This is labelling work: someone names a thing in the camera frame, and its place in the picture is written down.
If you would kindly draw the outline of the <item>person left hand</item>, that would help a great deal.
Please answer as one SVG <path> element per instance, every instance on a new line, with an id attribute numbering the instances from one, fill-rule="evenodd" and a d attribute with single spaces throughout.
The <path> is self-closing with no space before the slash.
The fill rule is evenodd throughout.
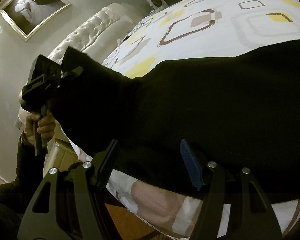
<path id="1" fill-rule="evenodd" d="M 27 114 L 25 119 L 25 126 L 22 132 L 21 139 L 25 145 L 34 146 L 35 144 L 35 133 L 33 129 L 33 124 L 37 123 L 37 133 L 41 135 L 42 138 L 50 141 L 55 133 L 55 118 L 51 111 L 47 110 L 47 115 L 40 117 L 40 114 L 30 112 Z"/>

